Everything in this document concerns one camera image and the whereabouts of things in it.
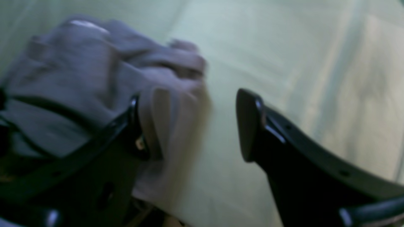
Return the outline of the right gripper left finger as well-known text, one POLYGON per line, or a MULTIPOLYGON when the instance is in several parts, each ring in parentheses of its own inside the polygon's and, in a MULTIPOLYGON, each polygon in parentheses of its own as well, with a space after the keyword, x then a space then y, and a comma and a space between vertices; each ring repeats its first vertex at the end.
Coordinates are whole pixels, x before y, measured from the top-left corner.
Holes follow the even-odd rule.
POLYGON ((85 145, 1 184, 2 227, 123 227, 140 163, 150 158, 140 95, 85 145))

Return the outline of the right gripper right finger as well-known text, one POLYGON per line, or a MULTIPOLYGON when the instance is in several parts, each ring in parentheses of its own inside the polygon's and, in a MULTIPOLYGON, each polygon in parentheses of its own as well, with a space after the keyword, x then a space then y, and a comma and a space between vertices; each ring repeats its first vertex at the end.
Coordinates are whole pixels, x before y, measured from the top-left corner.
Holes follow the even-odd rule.
POLYGON ((285 227, 402 227, 402 185, 359 169, 238 89, 236 117, 244 161, 261 167, 285 227))

